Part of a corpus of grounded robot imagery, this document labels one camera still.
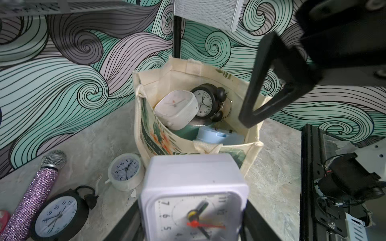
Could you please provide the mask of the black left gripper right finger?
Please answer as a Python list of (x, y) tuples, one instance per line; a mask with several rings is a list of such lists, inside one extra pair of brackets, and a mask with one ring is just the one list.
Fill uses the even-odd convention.
[(257, 209), (248, 200), (243, 214), (241, 241), (280, 241)]

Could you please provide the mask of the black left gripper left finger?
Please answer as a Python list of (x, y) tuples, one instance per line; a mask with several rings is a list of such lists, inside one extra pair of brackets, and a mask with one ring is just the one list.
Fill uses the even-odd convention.
[(138, 201), (135, 201), (104, 241), (143, 241), (143, 227)]

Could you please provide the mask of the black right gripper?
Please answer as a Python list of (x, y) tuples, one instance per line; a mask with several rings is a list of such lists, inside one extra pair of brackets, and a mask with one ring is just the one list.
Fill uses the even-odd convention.
[[(301, 44), (316, 64), (386, 63), (385, 1), (305, 1), (296, 19), (304, 31)], [(296, 47), (269, 33), (259, 43), (239, 120), (251, 128), (310, 92), (318, 81)]]

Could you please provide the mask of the small pink square clock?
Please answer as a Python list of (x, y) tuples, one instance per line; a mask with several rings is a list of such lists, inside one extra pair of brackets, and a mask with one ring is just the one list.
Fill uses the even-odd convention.
[(249, 187), (229, 154), (154, 156), (139, 197), (148, 241), (236, 241)]

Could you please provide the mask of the black twin-bell alarm clock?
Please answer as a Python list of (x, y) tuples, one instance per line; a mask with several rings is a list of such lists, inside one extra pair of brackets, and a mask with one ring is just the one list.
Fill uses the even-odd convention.
[(193, 88), (191, 93), (194, 94), (198, 102), (199, 110), (195, 118), (209, 119), (213, 123), (217, 123), (230, 116), (233, 103), (225, 88), (204, 83)]

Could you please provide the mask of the blue square alarm clock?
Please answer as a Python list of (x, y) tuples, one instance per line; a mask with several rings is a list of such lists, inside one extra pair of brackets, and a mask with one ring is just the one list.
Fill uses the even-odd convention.
[(232, 130), (222, 130), (211, 127), (199, 128), (197, 141), (209, 144), (223, 144), (225, 146), (242, 145), (245, 137)]

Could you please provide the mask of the cream floral canvas bag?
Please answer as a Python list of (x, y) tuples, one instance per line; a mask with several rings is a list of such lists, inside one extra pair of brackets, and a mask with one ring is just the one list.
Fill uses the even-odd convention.
[(247, 174), (263, 148), (261, 124), (239, 120), (249, 83), (192, 59), (171, 57), (133, 73), (135, 141), (145, 166), (156, 155), (231, 155)]

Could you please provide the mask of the white square alarm clock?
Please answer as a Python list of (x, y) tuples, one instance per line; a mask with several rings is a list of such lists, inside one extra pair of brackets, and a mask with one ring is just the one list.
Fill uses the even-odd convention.
[(196, 97), (186, 90), (170, 92), (154, 108), (160, 121), (174, 131), (187, 126), (196, 116), (198, 110)]

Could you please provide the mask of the green round alarm clock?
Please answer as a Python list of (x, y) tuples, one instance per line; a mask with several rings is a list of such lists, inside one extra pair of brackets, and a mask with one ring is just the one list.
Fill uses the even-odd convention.
[(213, 124), (212, 122), (188, 124), (181, 130), (178, 130), (178, 131), (171, 130), (171, 132), (180, 138), (193, 141), (197, 138), (199, 129), (201, 127), (208, 127), (208, 126), (211, 126), (212, 124)]

